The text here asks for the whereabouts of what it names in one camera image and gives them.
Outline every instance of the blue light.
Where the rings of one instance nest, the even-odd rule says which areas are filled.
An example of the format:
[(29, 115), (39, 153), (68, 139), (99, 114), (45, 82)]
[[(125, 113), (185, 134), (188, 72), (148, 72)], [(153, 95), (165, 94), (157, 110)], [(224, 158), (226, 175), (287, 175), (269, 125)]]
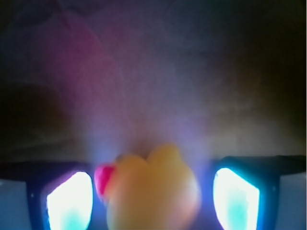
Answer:
[(85, 230), (93, 209), (93, 184), (85, 172), (77, 172), (47, 196), (51, 230)]
[(225, 230), (255, 230), (259, 211), (259, 189), (228, 168), (215, 174), (213, 201), (217, 218)]

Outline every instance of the black frame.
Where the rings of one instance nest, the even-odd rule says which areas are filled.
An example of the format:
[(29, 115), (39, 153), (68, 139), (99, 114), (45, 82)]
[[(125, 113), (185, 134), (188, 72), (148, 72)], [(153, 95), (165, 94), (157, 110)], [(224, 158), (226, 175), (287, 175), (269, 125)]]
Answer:
[(93, 169), (90, 165), (80, 162), (20, 162), (1, 163), (0, 178), (15, 181), (25, 181), (27, 200), (32, 229), (50, 229), (47, 224), (46, 204), (42, 204), (42, 196), (52, 192), (60, 181), (75, 172), (86, 172), (93, 181)]
[(275, 228), (281, 175), (306, 172), (306, 156), (225, 157), (216, 168), (228, 168), (260, 191), (258, 230)]

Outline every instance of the dark background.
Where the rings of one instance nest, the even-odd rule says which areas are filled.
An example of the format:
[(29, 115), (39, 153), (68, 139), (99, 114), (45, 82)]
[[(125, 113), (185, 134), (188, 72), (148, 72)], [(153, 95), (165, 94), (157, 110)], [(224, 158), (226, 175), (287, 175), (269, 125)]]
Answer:
[(306, 154), (305, 1), (0, 4), (0, 161)]

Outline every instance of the glowing lens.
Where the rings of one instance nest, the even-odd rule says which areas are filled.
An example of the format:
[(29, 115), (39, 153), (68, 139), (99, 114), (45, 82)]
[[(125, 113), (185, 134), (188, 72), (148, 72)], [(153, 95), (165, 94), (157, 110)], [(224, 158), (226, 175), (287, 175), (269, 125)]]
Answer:
[(215, 174), (213, 201), (217, 218), (225, 230), (255, 230), (259, 189), (228, 168)]
[(93, 209), (93, 183), (85, 172), (77, 172), (47, 196), (51, 230), (85, 230)]

